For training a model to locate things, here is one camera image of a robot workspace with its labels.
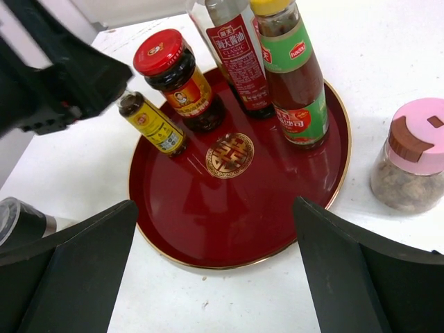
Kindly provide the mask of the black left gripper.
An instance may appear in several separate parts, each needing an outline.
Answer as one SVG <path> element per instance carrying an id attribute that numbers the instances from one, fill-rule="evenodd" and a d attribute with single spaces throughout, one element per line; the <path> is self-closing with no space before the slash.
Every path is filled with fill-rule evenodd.
<path id="1" fill-rule="evenodd" d="M 26 65 L 1 39 L 1 136 L 14 129 L 38 135 L 97 117 L 133 77 L 130 67 L 97 51 L 39 1 L 5 1 L 52 65 Z"/>

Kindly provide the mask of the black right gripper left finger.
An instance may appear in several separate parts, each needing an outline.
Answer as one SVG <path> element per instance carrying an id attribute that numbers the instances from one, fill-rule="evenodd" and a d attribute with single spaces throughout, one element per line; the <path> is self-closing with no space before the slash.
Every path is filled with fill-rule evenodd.
<path id="1" fill-rule="evenodd" d="M 123 200 L 46 237 L 1 247 L 2 332 L 107 332 L 135 233 Z"/>

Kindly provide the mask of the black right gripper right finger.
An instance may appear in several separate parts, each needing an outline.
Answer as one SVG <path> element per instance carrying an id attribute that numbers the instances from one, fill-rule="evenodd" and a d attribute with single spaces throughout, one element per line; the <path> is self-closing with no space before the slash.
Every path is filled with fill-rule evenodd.
<path id="1" fill-rule="evenodd" d="M 442 332 L 443 254 L 361 228 L 298 197 L 297 240 L 322 332 Z"/>

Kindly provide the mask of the yellow label gold cap bottle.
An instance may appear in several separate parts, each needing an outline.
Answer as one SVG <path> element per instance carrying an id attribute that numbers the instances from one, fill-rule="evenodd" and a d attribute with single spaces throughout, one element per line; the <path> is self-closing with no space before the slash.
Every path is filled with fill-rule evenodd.
<path id="1" fill-rule="evenodd" d="M 156 149 L 175 157 L 187 148 L 187 136 L 140 92 L 125 89 L 117 99 L 119 114 Z"/>

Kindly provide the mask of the red lid chili sauce jar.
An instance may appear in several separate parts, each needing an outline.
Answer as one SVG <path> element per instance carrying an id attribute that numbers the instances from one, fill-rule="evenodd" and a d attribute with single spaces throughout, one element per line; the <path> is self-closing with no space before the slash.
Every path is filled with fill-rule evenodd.
<path id="1" fill-rule="evenodd" d="M 147 38 L 135 52 L 133 67 L 164 96 L 188 129 L 209 132 L 223 123 L 225 106 L 176 29 L 165 29 Z"/>

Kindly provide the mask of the tall dark bottle red label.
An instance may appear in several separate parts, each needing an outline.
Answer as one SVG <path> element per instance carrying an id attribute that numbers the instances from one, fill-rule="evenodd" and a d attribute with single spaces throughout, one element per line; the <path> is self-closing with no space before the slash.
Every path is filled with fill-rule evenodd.
<path id="1" fill-rule="evenodd" d="M 185 8 L 242 111 L 255 119 L 273 117 L 275 110 L 249 2 L 187 1 Z"/>

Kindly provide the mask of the yellow cap red sauce bottle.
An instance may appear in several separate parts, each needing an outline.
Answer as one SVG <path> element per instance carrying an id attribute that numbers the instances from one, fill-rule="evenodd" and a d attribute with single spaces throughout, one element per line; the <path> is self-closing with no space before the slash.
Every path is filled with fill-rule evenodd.
<path id="1" fill-rule="evenodd" d="M 286 139 L 305 149 L 329 130 L 321 68 L 295 1 L 251 1 L 273 107 Z"/>

